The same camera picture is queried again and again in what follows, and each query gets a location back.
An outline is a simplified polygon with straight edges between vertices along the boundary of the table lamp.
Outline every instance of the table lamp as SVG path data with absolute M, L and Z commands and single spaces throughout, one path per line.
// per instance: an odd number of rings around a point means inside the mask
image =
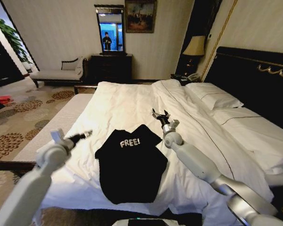
M 190 60 L 186 64 L 186 72 L 184 76 L 188 76 L 191 73 L 196 72 L 197 62 L 200 60 L 200 56 L 204 55 L 204 41 L 205 36 L 193 36 L 188 47 L 183 52 L 184 55 L 191 56 Z

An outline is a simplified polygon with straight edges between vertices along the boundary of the floor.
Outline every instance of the floor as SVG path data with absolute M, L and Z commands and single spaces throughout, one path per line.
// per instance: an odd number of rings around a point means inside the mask
M 12 160 L 74 95 L 72 87 L 44 86 L 42 82 L 39 85 L 36 88 L 27 77 L 0 88 L 0 96 L 10 95 L 13 99 L 0 110 L 0 161 Z M 79 89 L 79 93 L 93 92 L 93 89 Z M 18 180 L 13 173 L 0 171 L 0 207 Z M 118 219 L 142 217 L 149 216 L 125 211 L 49 208 L 43 211 L 42 225 L 111 226 Z M 162 217 L 177 219 L 187 226 L 201 225 L 199 214 L 174 215 L 166 211 Z
M 0 109 L 0 161 L 12 160 L 74 95 L 73 87 L 44 86 L 37 89 L 33 81 L 24 80 L 0 87 L 0 96 L 13 101 Z M 80 93 L 94 93 L 80 89 Z M 0 171 L 0 207 L 18 177 Z

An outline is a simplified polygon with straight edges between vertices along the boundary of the framed painting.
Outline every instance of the framed painting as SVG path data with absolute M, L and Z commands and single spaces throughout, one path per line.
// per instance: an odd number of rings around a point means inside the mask
M 126 0 L 126 32 L 153 33 L 156 6 L 156 0 Z

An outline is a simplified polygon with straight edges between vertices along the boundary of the bed frame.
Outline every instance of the bed frame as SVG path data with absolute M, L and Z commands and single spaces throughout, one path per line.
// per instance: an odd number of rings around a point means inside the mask
M 283 129 L 283 53 L 219 47 L 205 82 Z

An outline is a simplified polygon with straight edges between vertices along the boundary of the red object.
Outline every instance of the red object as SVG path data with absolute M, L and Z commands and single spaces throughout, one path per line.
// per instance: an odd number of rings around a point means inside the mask
M 13 99 L 11 99 L 11 96 L 0 96 L 0 103 L 3 105 L 8 104 L 9 102 L 14 101 Z

